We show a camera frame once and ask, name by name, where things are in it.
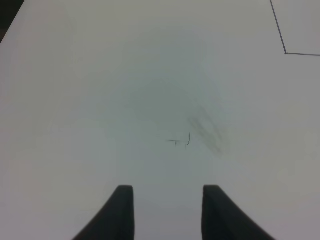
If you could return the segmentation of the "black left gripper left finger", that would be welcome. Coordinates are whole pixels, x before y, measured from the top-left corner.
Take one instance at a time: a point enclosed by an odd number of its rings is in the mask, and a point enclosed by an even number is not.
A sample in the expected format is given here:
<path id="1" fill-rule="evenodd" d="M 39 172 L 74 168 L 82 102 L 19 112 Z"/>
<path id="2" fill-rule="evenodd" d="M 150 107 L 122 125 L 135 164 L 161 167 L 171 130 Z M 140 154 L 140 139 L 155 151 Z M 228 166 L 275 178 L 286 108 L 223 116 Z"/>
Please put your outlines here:
<path id="1" fill-rule="evenodd" d="M 118 186 L 106 204 L 75 240 L 133 240 L 135 238 L 134 189 Z"/>

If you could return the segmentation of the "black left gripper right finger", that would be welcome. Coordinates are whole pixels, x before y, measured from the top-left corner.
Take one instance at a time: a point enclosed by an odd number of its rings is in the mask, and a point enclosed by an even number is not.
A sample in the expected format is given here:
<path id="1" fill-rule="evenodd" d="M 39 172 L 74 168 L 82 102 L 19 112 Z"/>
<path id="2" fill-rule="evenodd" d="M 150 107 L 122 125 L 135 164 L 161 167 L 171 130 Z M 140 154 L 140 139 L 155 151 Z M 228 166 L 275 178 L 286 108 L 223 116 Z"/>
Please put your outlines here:
<path id="1" fill-rule="evenodd" d="M 204 185 L 201 235 L 203 240 L 272 240 L 218 185 Z"/>

